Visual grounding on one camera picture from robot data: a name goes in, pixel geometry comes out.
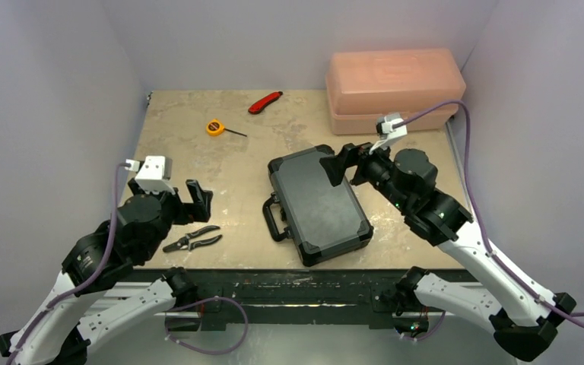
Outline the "black poker set case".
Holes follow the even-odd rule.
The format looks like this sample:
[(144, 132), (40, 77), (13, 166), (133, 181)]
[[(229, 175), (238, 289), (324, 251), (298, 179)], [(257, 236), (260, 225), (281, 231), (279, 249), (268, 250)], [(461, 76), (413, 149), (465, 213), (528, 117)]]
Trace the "black poker set case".
[(306, 267), (362, 249), (373, 238), (374, 227), (349, 183), (333, 186), (320, 164), (334, 155), (320, 144), (267, 165), (273, 192), (262, 213), (270, 236), (293, 240)]

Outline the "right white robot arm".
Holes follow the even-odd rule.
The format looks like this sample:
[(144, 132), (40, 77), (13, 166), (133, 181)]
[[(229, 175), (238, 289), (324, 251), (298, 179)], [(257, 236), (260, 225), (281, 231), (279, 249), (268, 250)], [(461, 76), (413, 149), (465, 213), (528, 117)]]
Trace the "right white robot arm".
[(438, 169), (425, 152), (402, 149), (391, 159), (388, 148), (346, 144), (320, 163), (334, 186), (344, 182), (347, 168), (355, 167), (353, 185), (369, 183), (400, 212), (411, 232), (454, 258), (487, 290), (478, 293), (412, 268), (396, 290), (402, 307), (421, 304), (466, 319), (522, 361), (531, 362), (550, 347), (576, 301), (539, 284), (483, 237), (480, 218), (436, 187)]

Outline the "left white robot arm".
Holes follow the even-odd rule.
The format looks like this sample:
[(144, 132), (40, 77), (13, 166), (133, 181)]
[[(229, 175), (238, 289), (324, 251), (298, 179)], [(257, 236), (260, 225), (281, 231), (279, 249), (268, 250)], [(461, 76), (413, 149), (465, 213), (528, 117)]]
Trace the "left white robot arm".
[(56, 282), (27, 324), (0, 335), (8, 364), (84, 364), (106, 340), (163, 310), (192, 308), (197, 287), (184, 268), (171, 268), (140, 294), (84, 318), (85, 312), (134, 267), (144, 265), (175, 225), (208, 222), (213, 192), (186, 181), (185, 203), (165, 179), (157, 189), (131, 179), (132, 192), (108, 221), (80, 238), (62, 262)]

